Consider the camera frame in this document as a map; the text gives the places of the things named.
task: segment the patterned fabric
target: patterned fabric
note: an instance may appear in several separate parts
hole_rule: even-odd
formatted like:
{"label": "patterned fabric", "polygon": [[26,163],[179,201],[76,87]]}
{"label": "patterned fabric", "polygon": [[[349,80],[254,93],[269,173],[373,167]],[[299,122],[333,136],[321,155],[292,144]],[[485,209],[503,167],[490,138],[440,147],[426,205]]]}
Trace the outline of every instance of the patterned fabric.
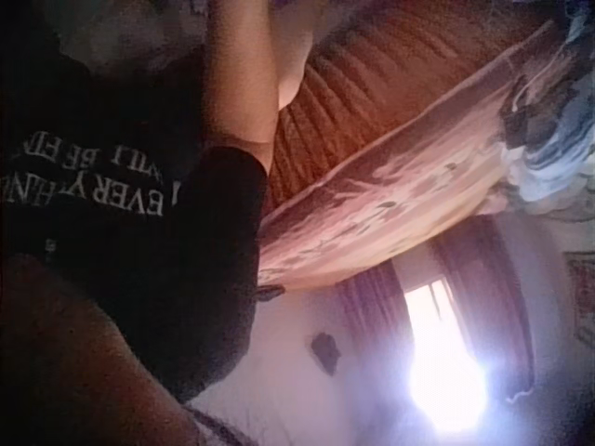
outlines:
{"label": "patterned fabric", "polygon": [[529,36],[536,15],[489,23],[483,2],[451,3],[391,4],[312,60],[277,134],[261,284],[340,282],[504,207],[484,203],[504,174],[499,109],[560,35],[548,23]]}
{"label": "patterned fabric", "polygon": [[566,261],[573,281],[576,319],[595,316],[595,253],[567,253]]}

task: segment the clothing pile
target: clothing pile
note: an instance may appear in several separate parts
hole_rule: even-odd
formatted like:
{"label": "clothing pile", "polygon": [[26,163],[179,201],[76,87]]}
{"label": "clothing pile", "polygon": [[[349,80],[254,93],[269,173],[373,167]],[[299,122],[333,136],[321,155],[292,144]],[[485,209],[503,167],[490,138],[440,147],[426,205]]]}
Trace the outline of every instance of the clothing pile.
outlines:
{"label": "clothing pile", "polygon": [[522,78],[503,108],[502,161],[516,207],[531,203],[532,209],[548,212],[570,205],[584,188],[595,187],[592,14],[580,11],[580,20],[571,22],[568,38],[550,65],[570,45],[582,45],[581,63],[533,103],[525,103],[532,81]]}

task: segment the white wall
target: white wall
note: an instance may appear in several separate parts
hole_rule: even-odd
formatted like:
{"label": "white wall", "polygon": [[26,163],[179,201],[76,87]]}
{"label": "white wall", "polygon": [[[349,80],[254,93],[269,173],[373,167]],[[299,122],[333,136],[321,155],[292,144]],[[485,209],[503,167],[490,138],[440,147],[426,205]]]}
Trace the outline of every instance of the white wall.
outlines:
{"label": "white wall", "polygon": [[[342,354],[334,377],[319,368],[308,349],[321,331],[335,337]],[[350,351],[332,294],[285,295],[258,306],[247,356],[194,403],[261,446],[349,446],[354,434],[344,386]]]}
{"label": "white wall", "polygon": [[[415,413],[395,419],[388,414],[374,432],[379,413],[365,397],[340,303],[329,290],[259,305],[248,355],[195,404],[231,421],[262,446],[354,446],[358,435],[358,446],[369,446],[365,439],[374,439],[375,446],[567,444],[564,431],[572,428],[584,400],[593,397],[586,387],[595,382],[595,355],[573,338],[562,252],[593,249],[593,226],[515,215],[500,216],[497,225],[527,299],[536,387],[513,405],[490,407],[466,440],[436,440]],[[405,290],[442,274],[427,244],[395,257],[393,264]],[[320,332],[334,336],[341,351],[335,377],[324,374],[309,353],[311,338]],[[371,430],[362,442],[366,426]]]}
{"label": "white wall", "polygon": [[[595,352],[574,338],[571,284],[562,253],[595,250],[595,222],[568,224],[502,214],[496,224],[525,297],[535,389],[514,404],[493,404],[474,435],[464,440],[441,438],[438,443],[572,444],[565,436],[595,397]],[[393,264],[405,290],[441,274],[427,243],[395,257]]]}

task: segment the curtain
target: curtain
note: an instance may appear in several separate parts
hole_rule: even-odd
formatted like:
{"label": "curtain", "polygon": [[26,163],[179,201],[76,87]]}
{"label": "curtain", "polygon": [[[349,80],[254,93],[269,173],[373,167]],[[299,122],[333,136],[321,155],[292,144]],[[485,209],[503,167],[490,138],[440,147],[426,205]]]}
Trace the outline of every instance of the curtain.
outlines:
{"label": "curtain", "polygon": [[406,398],[414,341],[403,289],[390,261],[336,285],[364,381],[394,405]]}
{"label": "curtain", "polygon": [[486,372],[490,394],[513,399],[529,391],[535,373],[526,307],[494,219],[468,218],[430,243],[453,291],[468,349]]}

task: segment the skin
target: skin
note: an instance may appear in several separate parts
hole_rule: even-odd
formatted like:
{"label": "skin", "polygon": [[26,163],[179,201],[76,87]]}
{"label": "skin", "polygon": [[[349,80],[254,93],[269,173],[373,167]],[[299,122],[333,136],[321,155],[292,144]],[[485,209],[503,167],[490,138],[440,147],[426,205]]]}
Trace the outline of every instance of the skin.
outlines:
{"label": "skin", "polygon": [[[268,171],[279,100],[268,0],[213,0],[211,19],[210,141],[233,141]],[[100,308],[32,257],[2,267],[0,419],[11,444],[204,444]]]}

